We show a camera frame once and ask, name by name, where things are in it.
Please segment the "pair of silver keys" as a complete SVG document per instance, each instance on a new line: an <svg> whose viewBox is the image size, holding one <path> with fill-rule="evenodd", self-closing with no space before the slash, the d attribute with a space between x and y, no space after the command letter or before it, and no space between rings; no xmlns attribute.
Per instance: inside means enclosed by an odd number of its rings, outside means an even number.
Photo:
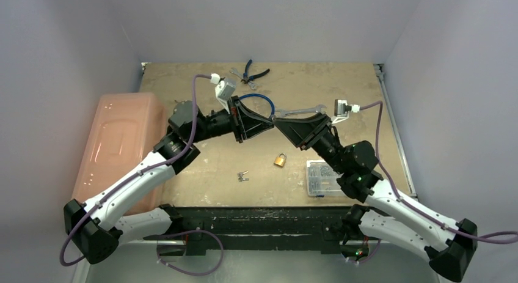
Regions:
<svg viewBox="0 0 518 283"><path fill-rule="evenodd" d="M246 174L248 173L249 171L243 171L243 172L239 172L237 173L237 176L238 176L238 181L239 182L246 182L246 181L249 181L249 178L246 177Z"/></svg>

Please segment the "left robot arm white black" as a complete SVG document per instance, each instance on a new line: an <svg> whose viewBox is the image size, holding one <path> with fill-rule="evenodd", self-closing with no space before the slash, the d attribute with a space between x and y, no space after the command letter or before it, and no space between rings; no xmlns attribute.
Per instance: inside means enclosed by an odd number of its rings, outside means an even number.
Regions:
<svg viewBox="0 0 518 283"><path fill-rule="evenodd" d="M60 251L64 259L69 242L73 242L91 264L102 262L117 247L131 240L163 235L176 239L182 223L170 205L125 216L125 213L150 191L178 175L200 154L196 142L225 134L234 135L238 143L251 139L274 126L273 117L265 117L249 108L237 96L224 102L220 111L203 115L194 100L176 104L168 119L166 135L136 167L101 193L80 202L72 199L64 206L67 238Z"/></svg>

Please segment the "clear plastic screw box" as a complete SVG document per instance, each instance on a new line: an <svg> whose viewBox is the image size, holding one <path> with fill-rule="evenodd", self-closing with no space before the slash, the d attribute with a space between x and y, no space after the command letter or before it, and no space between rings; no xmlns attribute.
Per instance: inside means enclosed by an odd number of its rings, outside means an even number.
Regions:
<svg viewBox="0 0 518 283"><path fill-rule="evenodd" d="M344 197L336 173L324 160L306 161L306 184L310 197Z"/></svg>

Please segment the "small silver wrench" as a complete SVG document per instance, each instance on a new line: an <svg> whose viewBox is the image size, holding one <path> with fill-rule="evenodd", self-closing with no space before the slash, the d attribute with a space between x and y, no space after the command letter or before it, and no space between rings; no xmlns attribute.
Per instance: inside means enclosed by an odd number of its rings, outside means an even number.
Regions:
<svg viewBox="0 0 518 283"><path fill-rule="evenodd" d="M240 73L236 68L232 67L230 69L230 73L233 74L233 75L236 75L239 79L244 79L244 76L242 73ZM246 81L245 82L251 90L257 90L257 87L258 87L258 84L256 84L255 82L253 81Z"/></svg>

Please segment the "aluminium rail frame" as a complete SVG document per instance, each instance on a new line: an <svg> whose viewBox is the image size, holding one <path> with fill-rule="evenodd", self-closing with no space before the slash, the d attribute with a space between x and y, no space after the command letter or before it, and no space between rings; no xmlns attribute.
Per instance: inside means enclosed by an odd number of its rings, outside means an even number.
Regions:
<svg viewBox="0 0 518 283"><path fill-rule="evenodd" d="M411 176L411 173L410 173L410 170L409 170L409 166L408 166L406 154L405 154L405 151L404 151L404 147L403 147L403 144L401 142L401 137L399 135L399 129L398 129L398 126L396 124L396 120L395 120L394 113L393 113L393 110L392 110L392 106L391 106L391 103L390 103L390 99L389 99L389 95L388 95L388 92L387 92L387 88L385 86L384 64L373 64L373 68L374 68L374 72L376 74L376 77L377 77L378 82L379 82L379 86L380 86L382 94L383 94L383 99L384 99L384 102L385 102L385 106L386 106L386 109L387 109L388 116L390 118L390 123L391 123L391 126L392 126L392 130L393 130L393 134L394 134L394 137L395 137L395 141L396 141L396 144L397 144L397 147L398 147L398 152L399 152L399 157L400 157L400 160L401 160L401 165L403 167L403 171L404 171L404 174L405 174L405 178L406 178L406 182L407 182L407 187L408 187L408 189L410 191L408 196L410 196L414 200L418 200L418 194L416 193L416 190L415 190L415 186L414 186L413 179L412 179L412 176Z"/></svg>

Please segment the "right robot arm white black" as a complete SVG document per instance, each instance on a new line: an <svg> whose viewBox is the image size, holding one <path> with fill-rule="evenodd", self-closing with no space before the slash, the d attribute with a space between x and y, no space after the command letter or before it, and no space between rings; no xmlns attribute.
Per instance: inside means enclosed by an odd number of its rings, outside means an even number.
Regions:
<svg viewBox="0 0 518 283"><path fill-rule="evenodd" d="M337 129L324 114L305 119L275 119L275 127L297 148L313 149L339 177L337 183L351 199L392 217L395 225L382 223L371 235L402 248L415 249L440 276L461 282L476 252L477 225L424 206L391 186L375 168L379 160L369 141L343 146Z"/></svg>

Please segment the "large silver open wrench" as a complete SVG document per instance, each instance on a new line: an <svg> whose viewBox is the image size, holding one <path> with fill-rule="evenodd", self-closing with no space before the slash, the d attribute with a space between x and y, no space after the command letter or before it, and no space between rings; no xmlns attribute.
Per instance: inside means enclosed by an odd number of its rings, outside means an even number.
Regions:
<svg viewBox="0 0 518 283"><path fill-rule="evenodd" d="M288 116L294 116L294 115L301 115L301 114L310 114L310 113L322 113L325 112L325 109L327 108L326 105L316 105L311 108L304 108L304 109L292 109L292 110L286 110L286 109L280 109L276 108L275 112L278 113L278 118L286 118Z"/></svg>

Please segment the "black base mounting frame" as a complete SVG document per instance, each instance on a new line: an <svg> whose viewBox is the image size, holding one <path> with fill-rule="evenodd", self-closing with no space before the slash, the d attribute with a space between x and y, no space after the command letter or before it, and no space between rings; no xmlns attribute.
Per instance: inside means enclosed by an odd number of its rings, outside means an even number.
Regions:
<svg viewBox="0 0 518 283"><path fill-rule="evenodd" d="M363 206L331 207L174 207L173 222L163 235L182 233L187 255L207 250L318 251L339 254L343 240L363 240L360 216L375 213Z"/></svg>

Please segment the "brass padlock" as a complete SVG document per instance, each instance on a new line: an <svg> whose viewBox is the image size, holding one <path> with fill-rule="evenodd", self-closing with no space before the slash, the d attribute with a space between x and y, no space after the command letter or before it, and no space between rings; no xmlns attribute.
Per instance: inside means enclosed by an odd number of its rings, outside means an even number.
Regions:
<svg viewBox="0 0 518 283"><path fill-rule="evenodd" d="M284 167L286 163L287 155L280 153L274 160L273 164L277 167Z"/></svg>

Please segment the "pink plastic storage box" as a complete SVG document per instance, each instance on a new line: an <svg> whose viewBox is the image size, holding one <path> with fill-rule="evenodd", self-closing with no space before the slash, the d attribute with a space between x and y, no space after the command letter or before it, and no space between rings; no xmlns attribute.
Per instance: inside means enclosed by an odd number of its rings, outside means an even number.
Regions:
<svg viewBox="0 0 518 283"><path fill-rule="evenodd" d="M103 95L72 198L85 202L138 165L165 135L166 112L153 93Z"/></svg>

